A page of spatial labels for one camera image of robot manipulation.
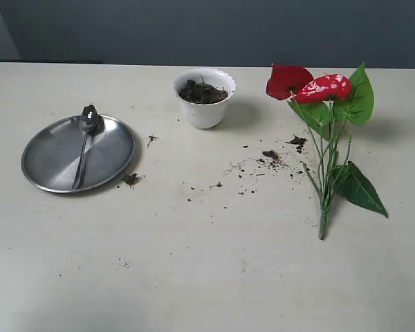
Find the steel spoon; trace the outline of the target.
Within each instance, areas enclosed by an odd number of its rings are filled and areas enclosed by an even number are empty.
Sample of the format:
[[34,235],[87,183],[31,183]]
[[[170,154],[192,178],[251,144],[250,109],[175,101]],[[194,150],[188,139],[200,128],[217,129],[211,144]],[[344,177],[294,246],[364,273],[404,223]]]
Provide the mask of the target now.
[[80,150],[80,157],[78,161],[77,171],[75,174],[75,178],[72,184],[72,190],[75,190],[79,187],[82,173],[83,173],[83,164],[84,164],[84,152],[86,148],[86,142],[88,135],[96,128],[99,121],[99,115],[96,108],[89,104],[83,108],[82,114],[80,115],[79,119],[79,127],[83,131],[83,141],[82,147]]

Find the white scalloped flower pot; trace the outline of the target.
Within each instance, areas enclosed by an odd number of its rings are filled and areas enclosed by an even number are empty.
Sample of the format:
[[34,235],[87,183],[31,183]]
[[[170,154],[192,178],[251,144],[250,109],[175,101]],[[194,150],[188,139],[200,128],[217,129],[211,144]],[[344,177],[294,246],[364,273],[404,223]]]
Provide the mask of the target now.
[[[180,96],[189,80],[195,84],[207,84],[219,91],[225,91],[226,96],[218,102],[199,104],[185,100]],[[215,68],[198,67],[182,72],[173,83],[173,90],[180,102],[181,110],[187,121],[197,129],[209,129],[218,125],[225,117],[226,106],[236,91],[236,83],[231,75]]]

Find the artificial red anthurium plant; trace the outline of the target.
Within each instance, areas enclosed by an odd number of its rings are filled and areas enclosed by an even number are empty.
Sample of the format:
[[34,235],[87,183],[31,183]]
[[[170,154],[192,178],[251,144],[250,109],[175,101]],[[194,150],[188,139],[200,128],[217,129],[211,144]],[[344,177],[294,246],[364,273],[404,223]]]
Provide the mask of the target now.
[[304,122],[317,152],[316,171],[306,164],[303,170],[319,198],[320,240],[328,228],[329,213],[335,195],[348,202],[388,217],[374,185],[349,159],[340,155],[339,145],[347,124],[364,125],[374,110],[374,91],[363,64],[346,77],[340,73],[325,73],[313,77],[298,65],[272,64],[266,84],[266,94],[287,102]]

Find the dirt clump with roots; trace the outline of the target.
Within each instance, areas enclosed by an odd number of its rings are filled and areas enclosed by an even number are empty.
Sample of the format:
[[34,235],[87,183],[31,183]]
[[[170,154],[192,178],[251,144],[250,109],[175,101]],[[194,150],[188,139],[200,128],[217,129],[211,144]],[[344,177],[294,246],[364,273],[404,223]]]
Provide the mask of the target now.
[[231,162],[229,168],[223,171],[223,176],[236,173],[239,178],[248,176],[265,176],[276,174],[281,170],[292,171],[293,168],[286,163],[288,152],[278,152],[273,149],[263,150],[257,157],[246,158],[239,162]]

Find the small dirt twig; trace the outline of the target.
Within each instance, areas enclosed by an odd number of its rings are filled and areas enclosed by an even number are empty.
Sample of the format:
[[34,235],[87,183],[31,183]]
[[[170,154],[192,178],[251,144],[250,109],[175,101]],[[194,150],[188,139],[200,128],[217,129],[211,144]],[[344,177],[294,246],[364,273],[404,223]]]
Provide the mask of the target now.
[[149,141],[148,141],[148,143],[147,143],[147,148],[149,148],[150,144],[151,144],[153,141],[158,140],[158,137],[157,137],[157,136],[150,135],[150,136],[148,136],[148,139],[149,139]]

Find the dirt clump near plate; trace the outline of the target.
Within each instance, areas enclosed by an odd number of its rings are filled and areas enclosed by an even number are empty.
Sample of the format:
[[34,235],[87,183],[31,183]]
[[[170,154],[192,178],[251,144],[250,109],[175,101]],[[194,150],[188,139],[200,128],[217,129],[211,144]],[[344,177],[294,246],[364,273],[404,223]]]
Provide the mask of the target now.
[[140,182],[141,180],[145,179],[145,175],[144,174],[137,174],[137,173],[132,173],[132,174],[124,174],[121,178],[120,178],[120,183],[116,185],[117,188],[121,188],[123,185],[125,187],[128,188],[133,188],[134,185],[138,182]]

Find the round steel plate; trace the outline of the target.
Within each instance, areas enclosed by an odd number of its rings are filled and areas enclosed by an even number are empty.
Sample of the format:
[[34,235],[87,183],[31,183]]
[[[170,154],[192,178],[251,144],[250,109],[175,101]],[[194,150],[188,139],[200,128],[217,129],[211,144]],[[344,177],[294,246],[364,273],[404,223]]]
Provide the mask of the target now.
[[84,173],[73,188],[84,132],[79,116],[54,122],[37,133],[21,156],[21,169],[36,187],[54,193],[91,190],[121,175],[137,152],[133,131],[122,121],[101,115],[99,124],[87,137]]

